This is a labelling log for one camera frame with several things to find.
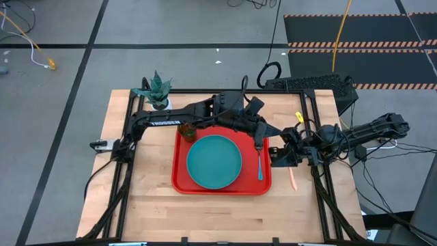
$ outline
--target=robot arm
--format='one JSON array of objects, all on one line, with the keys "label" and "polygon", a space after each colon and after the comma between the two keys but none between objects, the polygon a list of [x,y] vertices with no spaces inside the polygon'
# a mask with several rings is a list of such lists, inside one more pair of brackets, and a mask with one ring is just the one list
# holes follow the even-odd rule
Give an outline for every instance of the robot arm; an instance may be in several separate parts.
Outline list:
[{"label": "robot arm", "polygon": [[182,109],[140,111],[130,117],[120,147],[141,140],[147,127],[189,123],[199,129],[222,126],[247,133],[254,139],[255,147],[261,149],[263,138],[281,134],[281,130],[267,124],[257,114],[263,106],[260,99],[253,97],[243,108],[243,95],[240,92],[222,92]]}]

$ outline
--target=black chair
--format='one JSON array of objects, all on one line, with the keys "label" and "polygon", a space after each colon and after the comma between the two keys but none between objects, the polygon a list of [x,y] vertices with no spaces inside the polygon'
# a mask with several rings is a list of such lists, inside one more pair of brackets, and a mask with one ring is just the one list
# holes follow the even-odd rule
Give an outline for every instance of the black chair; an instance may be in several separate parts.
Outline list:
[{"label": "black chair", "polygon": [[[429,169],[410,224],[428,234],[437,235],[437,154]],[[437,245],[436,240],[399,224],[393,225],[387,242],[399,245]]]}]

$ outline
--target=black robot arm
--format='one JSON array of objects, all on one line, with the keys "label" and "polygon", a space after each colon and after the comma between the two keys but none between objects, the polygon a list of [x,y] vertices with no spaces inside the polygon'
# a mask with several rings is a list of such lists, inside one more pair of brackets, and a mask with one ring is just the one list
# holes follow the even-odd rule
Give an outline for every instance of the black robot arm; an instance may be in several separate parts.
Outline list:
[{"label": "black robot arm", "polygon": [[260,150],[263,138],[281,134],[281,130],[269,125],[258,115],[264,103],[252,97],[243,107],[243,94],[240,92],[222,92],[201,102],[191,103],[182,109],[163,111],[140,111],[133,114],[123,139],[115,149],[116,155],[126,155],[128,146],[141,140],[148,127],[173,126],[189,123],[199,129],[210,126],[222,126],[241,131],[251,136],[255,147]]},{"label": "black robot arm", "polygon": [[304,158],[312,160],[311,165],[331,163],[340,157],[342,152],[355,149],[360,144],[377,138],[401,139],[407,135],[410,127],[401,115],[387,113],[376,120],[356,126],[347,131],[341,131],[338,125],[323,125],[316,132],[309,132],[302,138],[305,131],[297,131],[297,126],[284,129],[281,137],[284,148],[269,148],[272,166],[295,167]]}]

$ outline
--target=white cable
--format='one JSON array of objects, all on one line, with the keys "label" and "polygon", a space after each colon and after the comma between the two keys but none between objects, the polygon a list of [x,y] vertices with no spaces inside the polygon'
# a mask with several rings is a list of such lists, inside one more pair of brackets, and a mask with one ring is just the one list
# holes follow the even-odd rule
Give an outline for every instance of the white cable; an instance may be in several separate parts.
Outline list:
[{"label": "white cable", "polygon": [[[395,145],[394,146],[390,146],[390,147],[381,147],[380,148],[380,150],[390,150],[390,149],[392,149],[392,148],[396,148],[397,147],[397,140],[395,139]],[[367,150],[375,150],[375,149],[377,149],[378,147],[374,147],[374,148],[367,148]]]},{"label": "white cable", "polygon": [[[4,31],[4,30],[3,30],[3,27],[4,27],[4,25],[5,25],[5,20],[6,20],[6,4],[5,4],[5,3],[3,3],[3,8],[5,9],[5,11],[3,12],[3,13],[5,14],[5,16],[3,16],[3,20],[1,21],[1,30],[2,30],[2,31]],[[30,55],[30,60],[31,60],[33,63],[35,63],[36,65],[42,66],[42,67],[44,67],[44,68],[50,68],[49,65],[41,64],[41,63],[39,63],[39,62],[36,62],[36,61],[33,59],[33,52],[34,52],[33,42],[32,42],[29,38],[26,38],[26,37],[22,36],[21,34],[14,33],[14,32],[12,32],[12,31],[5,31],[5,32],[26,39],[26,40],[30,43],[30,47],[31,47],[31,49],[32,49],[32,52],[31,52],[31,55]]]}]

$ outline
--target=potted succulent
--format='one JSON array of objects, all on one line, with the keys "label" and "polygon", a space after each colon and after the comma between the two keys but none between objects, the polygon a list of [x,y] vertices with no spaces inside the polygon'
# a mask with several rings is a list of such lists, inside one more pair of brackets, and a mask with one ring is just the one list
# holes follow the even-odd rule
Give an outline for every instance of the potted succulent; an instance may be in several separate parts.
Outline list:
[{"label": "potted succulent", "polygon": [[150,90],[135,90],[137,94],[147,97],[146,103],[152,105],[155,110],[172,109],[169,92],[171,88],[171,79],[163,82],[155,71],[155,76],[150,79]]}]

